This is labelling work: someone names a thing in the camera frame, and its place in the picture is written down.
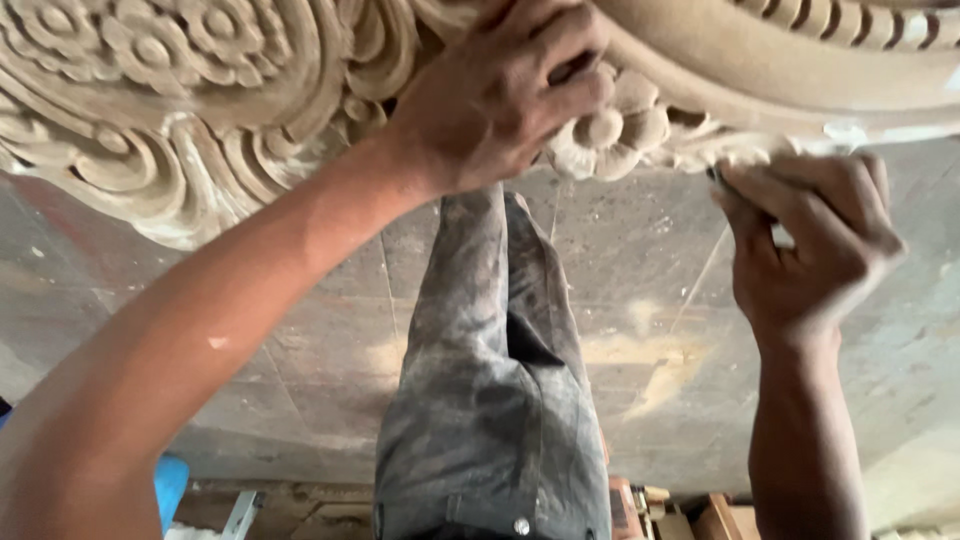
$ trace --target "person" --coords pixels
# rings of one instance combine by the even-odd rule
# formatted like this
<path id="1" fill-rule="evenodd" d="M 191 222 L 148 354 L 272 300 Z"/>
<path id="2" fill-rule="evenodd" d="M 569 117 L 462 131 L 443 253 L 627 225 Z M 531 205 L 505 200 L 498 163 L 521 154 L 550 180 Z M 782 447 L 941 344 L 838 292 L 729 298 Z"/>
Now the person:
<path id="1" fill-rule="evenodd" d="M 157 459 L 283 313 L 392 220 L 443 197 L 377 443 L 379 540 L 603 540 L 603 447 L 557 252 L 502 179 L 609 100 L 582 0 L 497 0 L 385 128 L 172 268 L 61 362 L 0 436 L 6 539 L 153 538 Z M 764 538 L 867 538 L 839 324 L 903 254 L 881 161 L 722 167 L 733 291 L 761 374 Z M 795 246 L 775 244 L 774 222 Z"/>

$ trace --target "hand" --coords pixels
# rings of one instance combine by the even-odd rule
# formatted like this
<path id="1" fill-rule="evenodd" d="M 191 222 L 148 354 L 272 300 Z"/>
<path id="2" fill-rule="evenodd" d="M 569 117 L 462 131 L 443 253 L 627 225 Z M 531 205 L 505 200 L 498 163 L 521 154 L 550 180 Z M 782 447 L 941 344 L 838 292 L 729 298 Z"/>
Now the hand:
<path id="1" fill-rule="evenodd" d="M 763 346 L 839 346 L 839 324 L 902 259 L 883 161 L 787 158 L 722 166 L 713 189 L 736 243 L 733 297 Z M 774 244 L 781 223 L 795 247 Z"/>
<path id="2" fill-rule="evenodd" d="M 384 129 L 422 165 L 433 197 L 518 175 L 564 123 L 599 110 L 613 92 L 593 69 L 608 38 L 590 3 L 493 3 L 424 67 Z M 568 80 L 547 82 L 571 70 Z"/>

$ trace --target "dirty gray jeans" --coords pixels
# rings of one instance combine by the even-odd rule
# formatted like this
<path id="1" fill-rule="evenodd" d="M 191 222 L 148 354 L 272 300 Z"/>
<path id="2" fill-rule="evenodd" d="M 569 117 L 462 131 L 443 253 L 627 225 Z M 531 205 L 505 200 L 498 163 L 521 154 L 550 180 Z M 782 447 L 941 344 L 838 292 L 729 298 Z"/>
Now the dirty gray jeans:
<path id="1" fill-rule="evenodd" d="M 376 449 L 377 540 L 608 540 L 564 270 L 502 184 L 444 198 Z"/>

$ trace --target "carved wooden panel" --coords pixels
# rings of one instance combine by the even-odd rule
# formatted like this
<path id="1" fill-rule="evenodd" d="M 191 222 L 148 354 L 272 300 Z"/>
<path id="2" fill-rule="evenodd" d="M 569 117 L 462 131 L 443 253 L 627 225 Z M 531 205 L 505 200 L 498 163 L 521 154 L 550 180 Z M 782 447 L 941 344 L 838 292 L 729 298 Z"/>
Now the carved wooden panel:
<path id="1" fill-rule="evenodd" d="M 435 48 L 423 44 L 454 39 L 476 5 L 0 0 L 0 168 L 193 249 L 381 126 Z M 616 93 L 548 145 L 565 174 L 696 171 L 960 131 L 949 3 L 597 5 Z"/>

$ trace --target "forearm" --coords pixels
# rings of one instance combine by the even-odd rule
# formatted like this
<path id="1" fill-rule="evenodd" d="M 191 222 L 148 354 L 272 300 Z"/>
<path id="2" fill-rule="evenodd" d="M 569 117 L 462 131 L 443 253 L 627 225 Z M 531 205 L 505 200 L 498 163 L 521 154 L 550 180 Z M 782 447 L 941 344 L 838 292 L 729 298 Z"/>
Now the forearm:
<path id="1" fill-rule="evenodd" d="M 157 280 L 24 400 L 6 441 L 35 457 L 68 446 L 93 470 L 156 457 L 290 305 L 426 200 L 391 148 L 359 145 Z"/>
<path id="2" fill-rule="evenodd" d="M 869 537 L 838 347 L 839 335 L 811 347 L 760 345 L 750 478 L 764 538 Z"/>

